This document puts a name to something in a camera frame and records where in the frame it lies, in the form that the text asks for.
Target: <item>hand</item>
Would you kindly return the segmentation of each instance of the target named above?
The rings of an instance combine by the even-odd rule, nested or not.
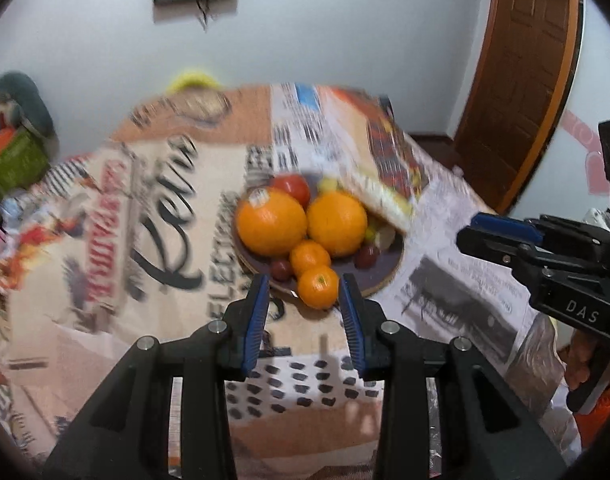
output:
[[[567,364],[565,381],[570,390],[575,390],[589,379],[589,361],[594,354],[597,342],[598,340],[594,336],[574,330],[567,352],[561,353],[562,360]]]

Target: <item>orange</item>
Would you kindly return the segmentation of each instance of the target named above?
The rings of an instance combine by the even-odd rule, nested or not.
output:
[[[308,232],[333,258],[354,254],[365,237],[367,212],[342,191],[328,191],[307,209]]]
[[[243,244],[261,256],[283,256],[307,233],[307,217],[298,201],[271,187],[259,187],[236,210],[236,231]]]
[[[338,299],[338,281],[338,274],[331,267],[314,267],[298,279],[298,296],[311,308],[331,308]]]
[[[290,264],[296,277],[299,277],[303,272],[313,267],[330,266],[332,259],[318,242],[303,240],[291,250]]]

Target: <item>brown door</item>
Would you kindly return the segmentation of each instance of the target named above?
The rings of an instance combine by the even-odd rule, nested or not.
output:
[[[492,0],[455,147],[466,180],[504,212],[552,133],[572,65],[578,0]]]

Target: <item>plate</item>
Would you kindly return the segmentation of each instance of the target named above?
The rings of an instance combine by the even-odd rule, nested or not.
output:
[[[312,202],[318,195],[318,188],[316,185],[323,176],[320,174],[303,174],[303,177],[305,177],[307,183],[309,184],[309,189],[311,192],[310,201]],[[247,196],[256,187],[267,186],[268,184],[269,181],[250,188],[245,196]],[[270,275],[271,259],[259,256],[258,254],[255,254],[247,249],[238,236],[235,225],[232,227],[232,240],[234,242],[234,249],[236,250],[241,263],[245,267],[256,274],[263,273]],[[387,283],[393,279],[403,257],[404,247],[405,240],[403,235],[396,233],[396,238],[394,239],[391,247],[387,251],[380,253],[376,265],[371,267],[371,269],[357,269],[354,266],[353,255],[346,258],[334,258],[332,260],[332,269],[336,271],[338,276],[342,276],[348,272],[354,274],[356,281],[358,282],[358,287],[360,288],[360,293],[363,295],[363,297],[367,297],[386,286]],[[270,286],[276,290],[280,290],[281,292],[288,294],[293,298],[298,297],[298,294],[296,293],[296,279],[294,278],[291,278],[287,282],[277,282],[270,279]]]

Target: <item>screw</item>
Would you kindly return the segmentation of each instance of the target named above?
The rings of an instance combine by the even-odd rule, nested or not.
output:
[[[461,352],[466,352],[471,348],[471,341],[463,336],[458,336],[454,339],[454,346],[456,350],[460,350]]]
[[[395,321],[384,321],[380,326],[380,329],[385,334],[395,334],[400,330],[400,325]]]
[[[155,344],[156,340],[150,335],[144,335],[138,341],[136,341],[136,346],[141,350],[149,350]]]
[[[227,330],[227,323],[225,323],[222,319],[215,319],[214,321],[210,321],[207,328],[214,334],[220,334]]]

